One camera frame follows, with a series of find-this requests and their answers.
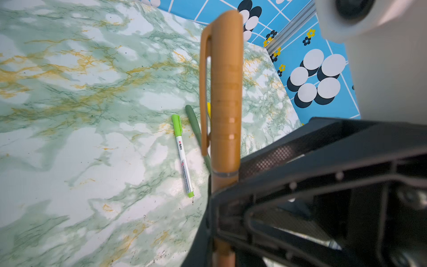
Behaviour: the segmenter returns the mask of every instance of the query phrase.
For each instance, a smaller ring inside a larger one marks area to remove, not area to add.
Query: light green marker cap
[[[181,118],[179,115],[172,115],[172,123],[173,128],[175,130],[175,136],[181,136],[182,135],[182,125],[181,125]]]

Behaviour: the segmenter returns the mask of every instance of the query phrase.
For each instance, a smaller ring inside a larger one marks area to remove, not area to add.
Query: pen cap
[[[200,111],[202,154],[207,155],[206,58],[211,56],[212,171],[231,173],[240,166],[242,121],[243,19],[236,10],[220,15],[202,32]]]
[[[173,128],[175,130],[175,136],[181,136],[182,135],[182,125],[181,125],[181,118],[179,115],[172,115],[172,123]]]

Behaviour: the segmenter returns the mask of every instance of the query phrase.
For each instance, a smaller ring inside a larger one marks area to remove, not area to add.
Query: white circle
[[[251,38],[252,32],[251,31],[244,31],[243,32],[243,40],[247,41]]]
[[[316,86],[312,83],[305,83],[298,89],[298,98],[305,103],[313,101],[317,95]]]
[[[160,5],[160,0],[150,0],[151,1],[151,5],[155,6],[155,7],[159,7]]]
[[[291,83],[296,86],[303,85],[308,79],[308,71],[304,67],[298,67],[291,73]]]
[[[333,77],[324,78],[317,86],[319,96],[329,99],[336,96],[341,89],[339,81]]]
[[[304,56],[304,67],[308,70],[315,70],[322,64],[325,56],[320,49],[313,49]]]
[[[333,77],[340,74],[345,67],[345,58],[340,54],[327,57],[322,63],[322,72],[326,76]]]
[[[244,10],[240,11],[239,13],[243,17],[243,24],[245,24],[248,21],[248,18],[249,18],[249,10],[244,9]]]
[[[257,24],[258,24],[258,17],[257,16],[252,16],[246,22],[245,28],[246,29],[253,29],[253,28],[255,28],[255,26]]]

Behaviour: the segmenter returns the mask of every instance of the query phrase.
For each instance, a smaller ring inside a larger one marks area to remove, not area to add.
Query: green marble pattern
[[[0,266],[181,264],[207,200],[201,32],[133,1],[0,2]],[[301,125],[265,49],[244,58],[242,156]]]

